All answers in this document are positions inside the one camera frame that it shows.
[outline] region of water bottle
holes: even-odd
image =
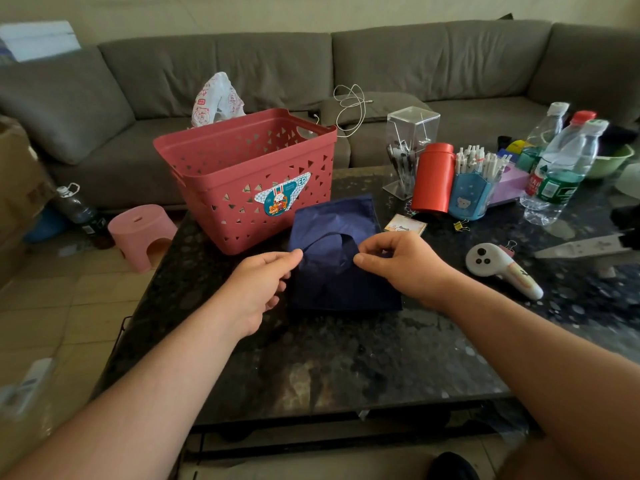
[[[553,140],[551,141],[551,143],[549,143],[547,149],[542,152],[541,158],[544,158],[544,154],[545,153],[559,153],[560,151],[562,151],[562,149],[569,144],[569,142],[571,142],[571,140],[573,140],[573,138],[575,138],[576,136],[578,136],[578,133],[580,133],[580,130],[582,129],[582,126],[584,126],[584,124],[589,121],[592,120],[596,117],[596,113],[593,111],[578,111],[576,112],[573,117],[571,118],[571,122],[569,123],[569,126],[567,126],[565,129],[563,129],[562,131],[560,131],[560,133],[558,133],[558,135],[556,135],[555,138],[553,138]],[[531,176],[529,177],[529,179],[535,179],[536,177],[534,176],[534,170],[537,168],[538,166],[538,161],[536,161],[536,166],[532,168],[532,172],[531,172]],[[529,193],[525,192],[521,197],[520,197],[520,204],[523,205],[525,208],[527,209],[542,209],[545,206],[544,202],[540,202],[537,201],[535,199],[536,194],[533,193],[532,195],[530,195]]]
[[[540,161],[540,154],[551,140],[562,131],[563,116],[569,109],[569,103],[553,102],[547,115],[536,125],[527,137],[527,142],[520,153],[516,168],[531,172]]]
[[[79,225],[87,234],[92,244],[98,249],[108,249],[115,245],[109,230],[107,219],[96,209],[86,204],[78,195],[80,185],[69,184],[58,187],[53,204],[71,222]]]
[[[562,150],[542,155],[526,188],[534,203],[525,209],[526,220],[540,226],[556,222],[589,172],[598,154],[598,139],[607,126],[605,120],[587,121]]]

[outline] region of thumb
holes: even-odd
[[[389,261],[387,258],[364,253],[358,253],[353,257],[353,263],[356,266],[383,278],[386,278],[389,272],[389,265],[391,264]]]
[[[278,278],[281,278],[295,268],[295,266],[299,265],[300,261],[302,261],[302,249],[294,249],[286,256],[268,264],[267,268],[277,274]]]

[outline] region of black marble table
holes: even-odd
[[[332,198],[372,193],[382,227],[404,202],[382,190],[383,168],[337,170]],[[551,229],[522,218],[516,203],[493,207],[455,232],[450,216],[426,216],[423,237],[450,265],[464,267],[480,242],[518,243],[515,259],[545,291],[528,301],[508,284],[484,282],[535,313],[640,363],[640,267],[601,280],[588,262],[537,260],[533,252],[612,233],[613,207],[636,203],[610,182],[584,182]],[[188,214],[103,372],[112,385],[219,288],[245,256],[285,250],[283,232],[228,258]],[[238,343],[195,426],[509,395],[507,386],[448,318],[404,298],[396,313],[300,313],[286,299],[259,331]]]

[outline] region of clear acrylic box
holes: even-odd
[[[439,113],[416,106],[387,115],[387,154],[393,171],[386,172],[384,190],[400,200],[412,197],[420,154],[436,141],[439,124]]]

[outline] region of white plastic bag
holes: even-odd
[[[218,72],[207,81],[196,97],[191,112],[191,124],[198,126],[244,116],[244,102],[236,93],[225,72]]]

